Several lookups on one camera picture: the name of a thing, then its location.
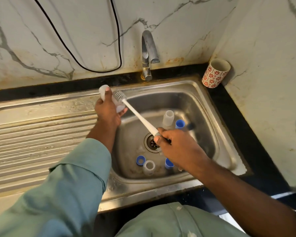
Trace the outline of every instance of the black granite countertop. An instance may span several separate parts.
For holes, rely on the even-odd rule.
[[[201,78],[206,67],[207,64],[198,64],[152,70],[151,73],[154,80],[174,78],[190,74],[198,74]],[[0,102],[98,89],[104,84],[112,87],[139,82],[143,82],[140,79],[139,73],[127,73],[5,89],[0,90]],[[272,162],[270,156],[257,139],[225,88],[220,84],[214,89],[208,89],[208,92],[216,106],[217,112],[220,114],[226,128],[229,130],[234,143],[236,143],[236,148],[253,172],[251,175],[242,176],[241,179],[270,196],[290,191],[287,182]],[[189,204],[199,207],[217,215],[226,212],[224,207],[208,189],[200,187],[176,195],[153,200],[149,203],[136,205],[135,207],[129,207],[127,208],[127,213],[132,213],[131,216],[129,216],[132,218],[151,206],[175,201],[178,201],[181,204]]]

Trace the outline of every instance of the faucet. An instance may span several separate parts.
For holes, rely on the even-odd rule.
[[[150,81],[152,80],[152,76],[150,73],[149,60],[150,63],[158,63],[160,60],[152,34],[148,30],[145,30],[141,36],[141,51],[143,55],[143,74],[141,78],[145,81]]]

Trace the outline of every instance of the black wire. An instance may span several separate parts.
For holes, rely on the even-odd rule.
[[[72,56],[72,58],[76,61],[76,63],[78,63],[78,65],[80,67],[82,67],[83,69],[87,70],[87,71],[91,71],[91,72],[95,72],[95,73],[108,73],[108,72],[112,72],[112,71],[116,71],[118,70],[121,66],[122,66],[122,56],[121,56],[121,40],[120,40],[120,28],[118,26],[118,20],[117,20],[117,16],[116,16],[116,11],[115,11],[115,8],[114,8],[114,4],[113,4],[113,0],[110,0],[111,1],[111,6],[112,6],[112,9],[113,9],[113,13],[114,13],[114,17],[115,17],[115,22],[116,22],[116,27],[117,27],[117,34],[118,34],[118,54],[120,56],[120,65],[119,67],[113,69],[113,70],[110,70],[110,71],[93,71],[93,70],[90,70],[86,67],[84,67],[83,65],[81,65],[79,63],[79,61],[75,58],[75,56],[72,54],[72,52],[69,50],[69,48],[66,46],[66,44],[64,43],[64,41],[62,40],[62,38],[60,37],[58,31],[56,30],[56,27],[54,26],[54,24],[52,23],[51,19],[49,18],[49,16],[47,15],[47,13],[45,12],[44,8],[42,7],[42,5],[38,2],[38,0],[34,0],[37,5],[40,7],[40,9],[42,10],[42,12],[44,13],[44,15],[46,16],[47,20],[49,21],[49,23],[51,24],[51,27],[54,29],[54,31],[56,32],[56,35],[58,36],[59,40],[62,42],[62,44],[64,45],[64,47],[66,48],[66,50],[70,53],[70,55]]]

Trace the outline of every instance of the red floral cup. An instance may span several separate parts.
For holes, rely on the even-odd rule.
[[[230,64],[223,59],[213,59],[209,63],[202,78],[204,86],[215,88],[230,70]]]

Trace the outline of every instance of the marble wall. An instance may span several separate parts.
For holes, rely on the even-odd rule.
[[[63,40],[87,68],[119,65],[117,30],[109,0],[39,0]],[[122,68],[141,70],[141,34],[153,34],[163,68],[205,63],[238,0],[114,0],[121,29]],[[0,0],[0,89],[90,78],[33,0]]]
[[[213,57],[232,64],[225,88],[296,185],[296,0],[239,0]]]

